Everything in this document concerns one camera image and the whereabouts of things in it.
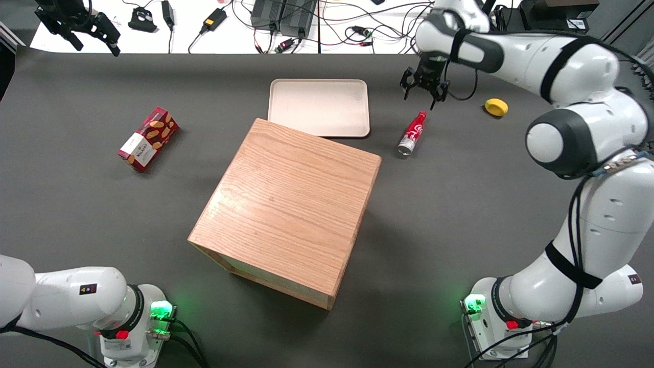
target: plastic tray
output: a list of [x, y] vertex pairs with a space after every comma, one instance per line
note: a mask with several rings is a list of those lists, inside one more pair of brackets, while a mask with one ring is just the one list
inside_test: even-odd
[[319, 137], [365, 137], [368, 86], [358, 79], [275, 79], [268, 121]]

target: wood grain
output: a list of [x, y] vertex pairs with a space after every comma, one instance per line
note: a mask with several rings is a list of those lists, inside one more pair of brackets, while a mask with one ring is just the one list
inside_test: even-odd
[[188, 241], [230, 272], [331, 309], [380, 163], [257, 119]]

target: yellow object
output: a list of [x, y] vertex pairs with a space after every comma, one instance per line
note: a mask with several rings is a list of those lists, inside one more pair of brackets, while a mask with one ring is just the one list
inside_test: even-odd
[[503, 117], [509, 112], [509, 105], [499, 98], [491, 98], [484, 104], [486, 111], [495, 117]]

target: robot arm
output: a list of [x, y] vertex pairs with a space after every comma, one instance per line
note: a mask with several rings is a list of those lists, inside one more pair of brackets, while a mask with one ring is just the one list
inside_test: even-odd
[[36, 0], [36, 2], [39, 8], [34, 13], [39, 20], [50, 33], [61, 35], [69, 41], [75, 50], [82, 50], [84, 45], [73, 31], [86, 33], [103, 41], [114, 56], [119, 55], [120, 49], [117, 43], [120, 32], [104, 13], [94, 14], [91, 1], [88, 10], [82, 0]]
[[153, 316], [173, 314], [159, 288], [129, 285], [113, 267], [35, 274], [26, 262], [0, 255], [0, 333], [93, 329], [106, 364], [153, 367], [162, 347], [157, 339], [169, 326]]
[[[601, 166], [609, 167], [608, 174], [596, 172], [582, 184], [583, 271], [600, 283], [583, 289], [577, 316], [614, 312], [638, 302], [642, 284], [627, 263], [654, 221], [654, 208], [643, 200], [654, 195], [654, 164], [635, 148], [650, 140], [654, 126], [634, 98], [614, 87], [617, 57], [586, 37], [484, 33], [488, 18], [473, 8], [474, 0], [436, 1], [417, 30], [419, 66], [416, 72], [407, 70], [400, 84], [406, 93], [413, 86], [423, 87], [436, 100], [434, 86], [449, 85], [440, 81], [449, 60], [548, 101], [554, 110], [533, 120], [525, 136], [532, 159], [563, 179], [588, 177]], [[409, 76], [414, 83], [405, 83]], [[566, 218], [548, 251], [531, 265], [473, 286], [465, 304], [482, 359], [506, 359], [523, 351], [531, 335], [517, 335], [494, 350], [489, 347], [530, 331], [532, 321], [567, 317], [577, 292], [577, 281], [561, 266], [574, 261], [570, 235]], [[526, 356], [524, 351], [518, 358]]]

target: gray tablecloth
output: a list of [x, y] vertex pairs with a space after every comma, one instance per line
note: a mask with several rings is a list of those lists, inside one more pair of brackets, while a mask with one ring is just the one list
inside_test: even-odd
[[[158, 285], [212, 367], [462, 367], [458, 300], [478, 279], [532, 262], [563, 222], [575, 184], [525, 151], [526, 126], [549, 106], [486, 75], [472, 100], [430, 112], [417, 151], [398, 158], [404, 128], [430, 103], [425, 91], [402, 101], [400, 76], [416, 64], [415, 56], [22, 50], [0, 103], [0, 252], [37, 272], [112, 266], [131, 283]], [[449, 77], [454, 93], [470, 91], [471, 70], [453, 66]], [[232, 276], [186, 243], [252, 121], [266, 117], [276, 78], [356, 78], [369, 88], [370, 136], [339, 141], [383, 161], [331, 312]], [[481, 110], [492, 97], [509, 104], [502, 120]], [[116, 151], [157, 105], [183, 131], [136, 174]], [[554, 367], [651, 365], [651, 243], [648, 235], [631, 262], [643, 300], [576, 320]], [[86, 344], [74, 327], [50, 334]], [[85, 367], [27, 337], [1, 337], [0, 350], [6, 368]], [[166, 344], [160, 368], [193, 365]]]

